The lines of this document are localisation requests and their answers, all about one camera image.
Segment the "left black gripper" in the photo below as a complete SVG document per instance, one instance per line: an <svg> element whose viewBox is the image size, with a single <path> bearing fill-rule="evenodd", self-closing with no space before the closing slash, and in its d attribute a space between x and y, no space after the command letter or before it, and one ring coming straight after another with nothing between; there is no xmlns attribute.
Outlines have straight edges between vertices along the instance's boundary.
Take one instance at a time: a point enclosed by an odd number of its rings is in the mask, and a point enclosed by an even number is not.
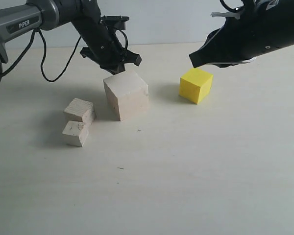
<svg viewBox="0 0 294 235"><path fill-rule="evenodd" d="M71 23L88 46L81 49L80 55L96 62L106 71L124 71L124 64L128 63L139 66L141 56L122 47L116 36L118 29L104 25L101 17L101 14L90 14L83 10L72 13Z"/></svg>

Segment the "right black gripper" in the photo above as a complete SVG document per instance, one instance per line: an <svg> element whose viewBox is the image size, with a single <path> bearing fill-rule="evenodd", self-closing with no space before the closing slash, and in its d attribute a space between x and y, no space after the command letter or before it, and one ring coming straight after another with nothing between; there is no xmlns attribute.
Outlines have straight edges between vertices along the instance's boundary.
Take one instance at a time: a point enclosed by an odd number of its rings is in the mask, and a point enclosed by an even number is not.
<svg viewBox="0 0 294 235"><path fill-rule="evenodd" d="M294 7L261 7L247 21L227 20L208 44L189 54L194 68L239 63L294 45Z"/></svg>

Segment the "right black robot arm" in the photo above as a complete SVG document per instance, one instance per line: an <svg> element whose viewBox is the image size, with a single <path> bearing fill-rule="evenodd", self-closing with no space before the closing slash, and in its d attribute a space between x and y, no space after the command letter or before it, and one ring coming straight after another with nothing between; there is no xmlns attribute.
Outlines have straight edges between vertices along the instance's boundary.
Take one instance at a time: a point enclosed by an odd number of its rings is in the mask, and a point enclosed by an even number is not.
<svg viewBox="0 0 294 235"><path fill-rule="evenodd" d="M211 16L224 17L225 23L189 55L194 68L245 64L294 45L294 0L244 0L235 8L220 3L227 11Z"/></svg>

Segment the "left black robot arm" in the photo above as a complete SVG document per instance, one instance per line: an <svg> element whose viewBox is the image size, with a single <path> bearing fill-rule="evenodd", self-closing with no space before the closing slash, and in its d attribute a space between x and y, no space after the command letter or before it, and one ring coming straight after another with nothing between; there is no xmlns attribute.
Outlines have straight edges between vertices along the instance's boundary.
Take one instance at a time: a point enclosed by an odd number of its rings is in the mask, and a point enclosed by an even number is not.
<svg viewBox="0 0 294 235"><path fill-rule="evenodd" d="M97 63L101 69L112 75L125 71L125 65L139 66L139 54L128 50L128 43L122 45L116 32L125 31L128 16L103 16L96 0L28 0L24 5L0 10L0 82L21 61L33 44L36 33L53 30L72 23L84 40L80 54ZM5 44L27 32L31 32L28 45L16 61L6 70L8 63Z"/></svg>

